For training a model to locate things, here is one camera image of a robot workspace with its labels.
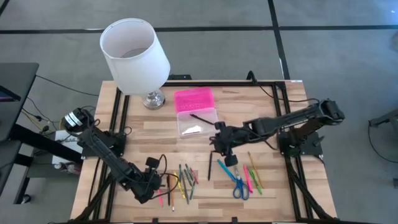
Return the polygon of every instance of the silver lamp base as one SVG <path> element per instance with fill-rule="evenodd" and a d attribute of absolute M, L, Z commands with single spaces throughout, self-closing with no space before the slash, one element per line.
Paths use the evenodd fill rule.
<path fill-rule="evenodd" d="M 148 93 L 148 95 L 142 97 L 144 106 L 150 110 L 161 108 L 165 101 L 166 99 L 161 90 L 153 91 L 152 93 Z"/>

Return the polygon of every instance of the wooden table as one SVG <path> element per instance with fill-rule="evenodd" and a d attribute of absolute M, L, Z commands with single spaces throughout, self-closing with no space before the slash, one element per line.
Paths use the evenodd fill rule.
<path fill-rule="evenodd" d="M 302 82 L 286 81 L 286 86 L 290 100 L 306 99 Z M 264 186 L 262 195 L 254 189 L 254 193 L 247 201 L 233 198 L 232 191 L 235 183 L 218 165 L 217 159 L 221 158 L 219 154 L 213 154 L 211 180 L 207 181 L 209 154 L 213 150 L 213 146 L 209 146 L 208 136 L 181 139 L 177 133 L 174 93 L 187 88 L 163 87 L 162 91 L 167 101 L 161 109 L 155 111 L 145 109 L 140 97 L 130 97 L 126 126 L 132 128 L 132 133 L 127 136 L 124 158 L 135 163 L 140 169 L 144 169 L 147 157 L 159 158 L 161 154 L 165 154 L 169 172 L 178 170 L 179 164 L 187 163 L 199 180 L 193 200 L 187 205 L 179 189 L 176 188 L 174 191 L 175 211 L 172 212 L 171 207 L 167 206 L 166 196 L 163 197 L 164 207 L 159 205 L 158 199 L 141 205 L 134 199 L 131 191 L 125 192 L 117 185 L 111 221 L 151 222 L 152 218 L 159 218 L 160 222 L 230 222 L 231 217 L 237 217 L 240 222 L 294 221 L 284 158 L 265 143 L 247 144 L 234 148 L 234 153 L 239 160 L 239 172 L 243 176 L 243 164 L 251 167 L 247 152 L 250 151 L 252 154 Z M 276 116 L 274 100 L 264 94 L 259 87 L 227 86 L 212 87 L 212 89 L 219 120 L 226 121 L 228 125 L 242 126 L 242 122 L 249 119 Z M 264 87 L 264 89 L 272 94 L 271 88 Z M 103 82 L 95 114 L 95 117 L 101 120 L 99 128 L 103 130 L 109 128 L 115 93 L 114 82 Z M 122 110 L 121 105 L 123 105 L 122 102 L 120 102 L 118 121 Z M 308 103 L 290 103 L 292 111 L 302 109 L 307 105 Z M 269 142 L 273 146 L 277 145 L 275 137 L 270 138 Z M 302 160 L 309 191 L 325 211 L 335 217 L 336 212 L 323 164 L 312 156 L 302 156 Z M 87 206 L 95 164 L 96 158 L 84 161 L 71 218 L 79 215 Z M 162 172 L 163 168 L 164 164 L 161 164 L 159 172 Z M 187 188 L 189 194 L 191 188 L 188 183 Z M 301 214 L 305 217 L 302 194 L 299 189 L 297 192 Z M 104 217 L 104 205 L 105 203 L 103 203 L 100 217 Z"/>

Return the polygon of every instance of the white lampshade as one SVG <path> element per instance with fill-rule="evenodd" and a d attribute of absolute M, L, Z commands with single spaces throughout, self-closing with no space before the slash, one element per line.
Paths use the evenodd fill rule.
<path fill-rule="evenodd" d="M 101 35 L 101 50 L 125 95 L 145 95 L 169 77 L 170 63 L 154 28 L 141 19 L 114 22 Z"/>

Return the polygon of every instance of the scissors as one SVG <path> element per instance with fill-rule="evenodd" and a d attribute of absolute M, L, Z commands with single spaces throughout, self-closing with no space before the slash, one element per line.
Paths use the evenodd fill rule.
<path fill-rule="evenodd" d="M 236 187 L 232 192 L 234 198 L 242 198 L 243 200 L 249 199 L 249 189 L 246 184 L 243 183 L 242 177 L 239 175 L 238 168 L 234 166 L 236 176 Z"/>

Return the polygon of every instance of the concrete floor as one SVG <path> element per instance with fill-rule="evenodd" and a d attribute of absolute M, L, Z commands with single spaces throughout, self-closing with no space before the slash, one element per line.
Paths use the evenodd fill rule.
<path fill-rule="evenodd" d="M 275 0 L 280 26 L 398 24 L 395 0 Z M 10 0 L 0 29 L 105 28 L 125 17 L 139 17 L 154 27 L 270 26 L 263 0 Z M 343 220 L 398 223 L 398 190 L 392 178 L 398 165 L 372 151 L 367 120 L 398 108 L 397 30 L 283 31 L 291 79 L 303 80 L 307 95 L 336 100 L 346 114 L 337 127 L 320 132 L 326 171 L 338 216 Z M 38 62 L 39 75 L 97 93 L 111 75 L 99 48 L 100 34 L 0 35 L 0 62 Z M 281 79 L 273 31 L 160 33 L 172 73 L 194 79 L 242 79 L 253 70 L 260 79 Z M 51 119 L 96 98 L 70 92 L 38 79 L 30 93 Z M 25 108 L 35 112 L 27 102 Z M 25 118 L 19 122 L 34 129 Z M 371 130 L 377 149 L 398 161 L 398 140 L 387 126 Z M 30 153 L 29 148 L 22 149 Z M 77 178 L 37 179 L 27 192 L 35 200 L 11 205 L 24 172 L 14 166 L 0 198 L 3 223 L 68 220 Z"/>

